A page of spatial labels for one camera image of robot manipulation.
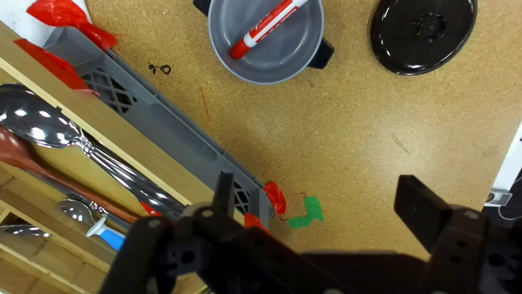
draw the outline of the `metal ladle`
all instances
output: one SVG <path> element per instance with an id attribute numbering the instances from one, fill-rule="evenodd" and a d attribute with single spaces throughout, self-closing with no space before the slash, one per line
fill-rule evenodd
<path id="1" fill-rule="evenodd" d="M 64 148 L 77 145 L 107 173 L 126 186 L 151 214 L 182 219 L 185 206 L 113 152 L 90 139 L 25 85 L 0 86 L 0 124 L 18 137 L 43 147 Z"/>
<path id="2" fill-rule="evenodd" d="M 76 199 L 61 201 L 59 207 L 71 219 L 79 220 L 87 227 L 90 227 L 90 230 L 87 232 L 87 237 L 100 235 L 100 238 L 116 251 L 123 246 L 126 237 L 113 230 L 111 227 L 105 225 L 108 215 L 103 215 L 98 222 L 95 222 L 92 209 L 89 209 L 84 202 L 79 202 Z"/>

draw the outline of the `gray pot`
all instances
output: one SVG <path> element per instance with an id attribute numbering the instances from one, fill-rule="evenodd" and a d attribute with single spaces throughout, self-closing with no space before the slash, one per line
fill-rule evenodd
<path id="1" fill-rule="evenodd" d="M 301 73 L 315 57 L 325 28 L 322 0 L 310 0 L 244 59 L 234 60 L 231 47 L 240 41 L 281 0 L 213 0 L 209 34 L 219 60 L 239 78 L 273 85 Z"/>

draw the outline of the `utensil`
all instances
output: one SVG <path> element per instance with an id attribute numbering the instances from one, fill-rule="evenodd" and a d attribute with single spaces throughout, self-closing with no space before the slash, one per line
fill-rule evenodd
<path id="1" fill-rule="evenodd" d="M 61 201 L 59 207 L 71 219 L 79 220 L 87 227 L 90 227 L 87 232 L 87 237 L 100 235 L 103 242 L 107 242 L 111 248 L 120 251 L 126 237 L 121 232 L 116 232 L 111 227 L 105 225 L 108 215 L 103 215 L 98 222 L 95 222 L 92 210 L 84 202 L 79 202 L 74 199 Z"/>
<path id="2" fill-rule="evenodd" d="M 185 209 L 182 202 L 124 163 L 111 150 L 90 139 L 58 108 L 48 104 L 25 85 L 0 86 L 0 124 L 18 137 L 43 147 L 80 147 L 87 157 L 126 186 L 149 214 L 182 219 Z"/>
<path id="3" fill-rule="evenodd" d="M 84 188 L 82 184 L 67 179 L 64 175 L 59 175 L 58 171 L 43 166 L 38 157 L 30 152 L 28 144 L 4 127 L 0 127 L 0 161 L 22 168 L 38 178 L 54 183 L 56 186 L 63 186 L 64 189 L 76 191 L 77 194 L 82 194 L 84 197 L 107 207 L 111 214 L 124 219 L 126 222 L 133 224 L 138 220 L 136 215 L 129 214 L 118 204 L 113 204 L 105 197 L 98 196 L 97 193 Z"/>
<path id="4" fill-rule="evenodd" d="M 56 184 L 54 181 L 49 181 L 46 178 L 43 178 L 43 181 L 46 181 L 49 186 L 56 188 L 58 191 L 61 191 L 63 194 L 66 194 L 67 197 L 71 199 L 76 199 L 79 202 L 84 202 L 85 206 L 89 206 L 92 209 L 92 212 L 97 212 L 98 215 L 108 215 L 108 220 L 111 220 L 113 224 L 116 224 L 120 228 L 124 228 L 126 232 L 131 230 L 131 224 L 126 222 L 124 219 L 108 212 L 103 206 L 100 206 L 98 202 L 92 201 L 92 199 L 87 199 L 84 197 L 82 194 L 72 191 L 72 189 L 67 189 L 61 184 Z"/>
<path id="5" fill-rule="evenodd" d="M 231 47 L 245 36 L 245 29 L 257 24 L 279 1 L 211 1 L 209 36 L 213 49 L 235 77 L 258 85 L 281 83 L 307 68 L 320 49 L 325 14 L 322 0 L 314 0 L 270 34 L 263 46 L 250 49 L 248 55 L 240 60 L 231 57 Z"/>
<path id="6" fill-rule="evenodd" d="M 12 235 L 32 235 L 32 237 L 45 237 L 48 238 L 49 233 L 41 230 L 40 227 L 30 224 L 9 224 L 0 225 L 0 232 L 12 233 Z"/>

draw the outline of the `red object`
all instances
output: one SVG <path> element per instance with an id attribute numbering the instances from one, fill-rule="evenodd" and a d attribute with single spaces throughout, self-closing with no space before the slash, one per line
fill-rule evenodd
<path id="1" fill-rule="evenodd" d="M 258 228 L 268 232 L 268 230 L 265 228 L 265 225 L 262 224 L 262 220 L 260 220 L 257 215 L 253 215 L 252 212 L 247 212 L 247 214 L 245 214 L 245 227 L 247 227 L 247 228 L 258 227 Z"/>
<path id="2" fill-rule="evenodd" d="M 118 44 L 111 32 L 89 23 L 85 11 L 72 0 L 36 0 L 28 13 L 49 26 L 76 26 L 105 50 Z"/>
<path id="3" fill-rule="evenodd" d="M 58 78 L 61 78 L 66 85 L 69 85 L 69 88 L 92 91 L 67 60 L 48 52 L 46 49 L 35 46 L 27 39 L 18 39 L 15 42 L 33 59 L 36 59 L 41 65 L 45 65 L 49 72 L 53 72 Z"/>
<path id="4" fill-rule="evenodd" d="M 232 49 L 229 50 L 231 57 L 242 59 L 252 47 L 255 47 L 273 31 L 276 31 L 304 3 L 307 3 L 307 0 L 283 0 L 268 14 L 265 14 L 265 18 L 255 28 L 252 28 L 235 46 L 232 46 Z"/>
<path id="5" fill-rule="evenodd" d="M 242 59 L 248 50 L 250 50 L 250 47 L 242 39 L 231 49 L 231 57 L 232 59 Z"/>
<path id="6" fill-rule="evenodd" d="M 268 199 L 273 202 L 276 214 L 284 214 L 288 210 L 288 199 L 279 186 L 275 181 L 266 181 L 263 189 Z"/>
<path id="7" fill-rule="evenodd" d="M 151 207 L 147 202 L 141 202 L 142 207 L 147 210 L 149 215 L 162 215 L 157 209 Z"/>

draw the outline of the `green object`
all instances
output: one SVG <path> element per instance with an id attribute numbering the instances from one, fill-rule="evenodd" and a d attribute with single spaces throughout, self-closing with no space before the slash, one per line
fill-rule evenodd
<path id="1" fill-rule="evenodd" d="M 317 196 L 306 196 L 306 210 L 306 215 L 289 219 L 289 227 L 304 228 L 309 227 L 314 220 L 324 222 L 324 209 Z"/>

